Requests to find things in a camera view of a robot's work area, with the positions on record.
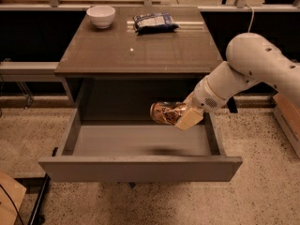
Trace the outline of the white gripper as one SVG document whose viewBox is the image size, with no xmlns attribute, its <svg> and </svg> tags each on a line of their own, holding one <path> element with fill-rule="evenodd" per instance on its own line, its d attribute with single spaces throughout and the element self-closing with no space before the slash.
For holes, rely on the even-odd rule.
<svg viewBox="0 0 300 225">
<path fill-rule="evenodd" d="M 181 130 L 188 130 L 203 120 L 203 110 L 214 112 L 227 103 L 227 99 L 219 97 L 209 86 L 207 77 L 200 80 L 184 100 L 185 104 L 192 104 L 199 109 L 188 107 L 176 122 L 175 126 Z"/>
</svg>

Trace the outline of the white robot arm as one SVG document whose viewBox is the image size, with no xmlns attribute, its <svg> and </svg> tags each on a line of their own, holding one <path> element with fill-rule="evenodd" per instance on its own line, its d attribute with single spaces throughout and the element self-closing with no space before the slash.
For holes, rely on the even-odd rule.
<svg viewBox="0 0 300 225">
<path fill-rule="evenodd" d="M 175 126 L 181 130 L 193 127 L 205 113 L 218 110 L 235 94 L 257 83 L 268 84 L 300 107 L 300 65 L 266 38 L 243 33 L 229 42 L 226 60 L 201 79 L 185 99 L 187 108 Z"/>
</svg>

